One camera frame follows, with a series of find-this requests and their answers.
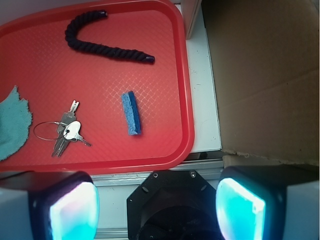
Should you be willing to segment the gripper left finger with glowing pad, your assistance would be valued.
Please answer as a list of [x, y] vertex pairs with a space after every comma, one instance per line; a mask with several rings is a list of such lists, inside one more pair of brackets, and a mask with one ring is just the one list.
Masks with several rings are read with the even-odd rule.
[[3, 171], [2, 240], [93, 240], [99, 193], [84, 171]]

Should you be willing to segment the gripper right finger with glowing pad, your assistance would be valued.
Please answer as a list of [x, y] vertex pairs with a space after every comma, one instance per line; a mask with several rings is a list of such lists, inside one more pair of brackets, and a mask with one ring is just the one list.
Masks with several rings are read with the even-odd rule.
[[226, 167], [216, 188], [215, 206], [226, 240], [318, 240], [319, 167]]

